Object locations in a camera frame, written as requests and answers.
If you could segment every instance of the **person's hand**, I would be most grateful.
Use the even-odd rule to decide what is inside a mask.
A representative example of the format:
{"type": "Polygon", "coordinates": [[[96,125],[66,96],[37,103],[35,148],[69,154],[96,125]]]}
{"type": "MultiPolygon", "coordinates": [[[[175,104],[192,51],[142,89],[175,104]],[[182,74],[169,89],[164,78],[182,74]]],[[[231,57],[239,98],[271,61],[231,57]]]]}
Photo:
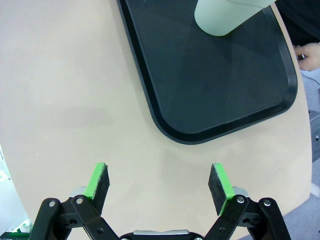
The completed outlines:
{"type": "Polygon", "coordinates": [[[308,43],[304,46],[296,46],[293,48],[296,56],[304,55],[304,59],[299,60],[301,70],[313,71],[320,68],[320,44],[308,43]]]}

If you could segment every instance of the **screw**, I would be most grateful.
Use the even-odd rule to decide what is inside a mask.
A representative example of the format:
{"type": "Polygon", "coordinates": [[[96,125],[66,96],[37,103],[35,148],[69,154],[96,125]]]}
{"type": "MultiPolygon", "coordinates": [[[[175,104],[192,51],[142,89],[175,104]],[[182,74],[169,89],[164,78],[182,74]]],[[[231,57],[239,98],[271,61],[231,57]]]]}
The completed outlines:
{"type": "Polygon", "coordinates": [[[245,202],[244,198],[242,196],[238,196],[238,198],[236,199],[236,201],[240,204],[243,204],[245,202]]]}
{"type": "Polygon", "coordinates": [[[266,207],[269,207],[271,205],[271,202],[269,200],[264,200],[263,201],[263,204],[266,206],[266,207]]]}
{"type": "Polygon", "coordinates": [[[52,208],[55,204],[56,204],[55,201],[51,201],[51,202],[49,202],[49,207],[52,208]]]}
{"type": "Polygon", "coordinates": [[[104,229],[100,227],[96,232],[98,234],[103,234],[104,233],[104,229]]]}
{"type": "Polygon", "coordinates": [[[77,198],[77,200],[75,200],[75,202],[76,202],[77,204],[82,204],[83,199],[82,199],[81,197],[79,197],[79,198],[77,198]]]}

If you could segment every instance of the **finger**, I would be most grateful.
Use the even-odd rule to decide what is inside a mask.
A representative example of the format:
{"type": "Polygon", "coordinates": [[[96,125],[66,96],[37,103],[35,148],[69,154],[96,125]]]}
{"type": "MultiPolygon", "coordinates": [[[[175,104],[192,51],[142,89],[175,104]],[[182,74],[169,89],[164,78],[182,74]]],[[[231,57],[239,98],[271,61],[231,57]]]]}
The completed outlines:
{"type": "Polygon", "coordinates": [[[294,53],[296,56],[300,56],[300,55],[307,55],[305,48],[303,46],[297,46],[294,48],[294,53]]]}
{"type": "Polygon", "coordinates": [[[307,56],[311,56],[314,52],[314,48],[313,48],[314,44],[313,43],[308,43],[304,46],[301,46],[303,54],[307,55],[307,56]]]}
{"type": "Polygon", "coordinates": [[[310,61],[308,58],[298,61],[299,68],[304,71],[310,71],[310,61]]]}

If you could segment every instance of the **table surface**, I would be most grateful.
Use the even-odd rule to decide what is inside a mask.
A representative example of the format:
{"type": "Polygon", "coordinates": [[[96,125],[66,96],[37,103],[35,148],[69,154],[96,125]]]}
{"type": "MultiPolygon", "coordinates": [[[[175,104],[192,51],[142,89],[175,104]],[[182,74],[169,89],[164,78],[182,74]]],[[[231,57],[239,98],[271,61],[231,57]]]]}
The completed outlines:
{"type": "MultiPolygon", "coordinates": [[[[183,145],[151,118],[115,0],[3,0],[0,8],[0,143],[32,220],[43,199],[64,201],[85,186],[97,162],[108,164],[111,182],[102,216],[119,236],[204,235],[217,219],[208,188],[216,162],[234,186],[254,201],[274,198],[283,214],[308,198],[312,152],[300,74],[287,112],[183,145]]],[[[84,234],[74,230],[70,239],[84,234]]]]}

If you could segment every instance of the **white cup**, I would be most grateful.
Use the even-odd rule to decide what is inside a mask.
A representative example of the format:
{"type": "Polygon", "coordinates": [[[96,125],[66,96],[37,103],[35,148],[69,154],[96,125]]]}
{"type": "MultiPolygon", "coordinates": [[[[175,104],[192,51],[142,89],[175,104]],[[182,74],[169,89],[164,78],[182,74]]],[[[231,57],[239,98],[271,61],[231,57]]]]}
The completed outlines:
{"type": "Polygon", "coordinates": [[[214,36],[230,33],[275,0],[198,0],[194,18],[199,27],[214,36]]]}

